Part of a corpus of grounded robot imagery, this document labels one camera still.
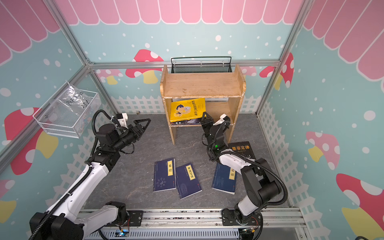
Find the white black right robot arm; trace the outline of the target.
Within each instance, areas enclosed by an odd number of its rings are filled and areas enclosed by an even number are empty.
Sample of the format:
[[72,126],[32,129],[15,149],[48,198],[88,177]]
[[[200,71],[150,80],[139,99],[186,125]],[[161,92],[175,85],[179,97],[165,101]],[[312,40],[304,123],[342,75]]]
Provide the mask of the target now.
[[253,218],[256,218],[260,224],[261,210],[270,206],[282,205],[287,201],[286,185],[272,171],[265,159],[248,158],[228,146],[225,132],[231,126],[231,119],[226,114],[222,114],[220,119],[215,122],[213,117],[207,112],[203,112],[201,125],[204,137],[207,139],[209,159],[241,174],[247,194],[235,205],[234,210],[222,210],[224,219],[239,225],[247,225]]

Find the dark wolf cover book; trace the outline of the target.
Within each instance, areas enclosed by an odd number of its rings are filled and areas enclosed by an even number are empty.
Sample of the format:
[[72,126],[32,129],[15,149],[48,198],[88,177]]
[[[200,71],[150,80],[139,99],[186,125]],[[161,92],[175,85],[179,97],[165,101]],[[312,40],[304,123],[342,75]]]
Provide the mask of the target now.
[[181,126],[181,125],[200,125],[202,118],[183,120],[178,122],[172,122],[171,126]]

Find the blue book small yellow label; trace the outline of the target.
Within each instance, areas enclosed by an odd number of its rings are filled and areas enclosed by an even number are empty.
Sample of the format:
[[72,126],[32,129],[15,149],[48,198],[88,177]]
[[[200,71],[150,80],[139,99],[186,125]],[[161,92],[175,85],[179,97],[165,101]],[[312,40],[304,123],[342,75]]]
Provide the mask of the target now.
[[217,163],[212,189],[234,195],[236,192],[236,171]]

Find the yellow cover book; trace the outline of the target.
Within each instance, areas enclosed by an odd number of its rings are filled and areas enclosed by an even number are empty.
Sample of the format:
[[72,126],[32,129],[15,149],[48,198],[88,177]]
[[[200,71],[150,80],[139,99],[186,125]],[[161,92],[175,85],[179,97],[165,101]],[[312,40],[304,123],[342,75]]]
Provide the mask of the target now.
[[183,100],[171,103],[170,122],[181,122],[198,119],[206,111],[206,100],[204,98]]

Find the black book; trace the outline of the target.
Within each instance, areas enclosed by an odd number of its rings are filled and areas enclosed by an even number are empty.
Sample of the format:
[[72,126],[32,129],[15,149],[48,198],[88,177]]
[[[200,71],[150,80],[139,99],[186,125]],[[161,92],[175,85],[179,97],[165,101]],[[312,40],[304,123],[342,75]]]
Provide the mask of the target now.
[[237,152],[249,159],[255,159],[251,144],[248,141],[230,143],[229,148],[231,148],[234,152]]

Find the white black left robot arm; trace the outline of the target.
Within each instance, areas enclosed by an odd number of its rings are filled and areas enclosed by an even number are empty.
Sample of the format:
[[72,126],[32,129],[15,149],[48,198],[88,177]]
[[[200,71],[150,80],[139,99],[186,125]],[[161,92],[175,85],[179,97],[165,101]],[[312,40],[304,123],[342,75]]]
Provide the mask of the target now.
[[127,119],[124,114],[109,116],[104,110],[95,112],[91,121],[95,142],[86,167],[59,200],[44,213],[33,215],[31,240],[83,240],[108,224],[121,228],[129,222],[126,204],[116,201],[78,217],[91,193],[115,167],[123,149],[139,141],[151,123],[151,119],[139,119],[127,125]]

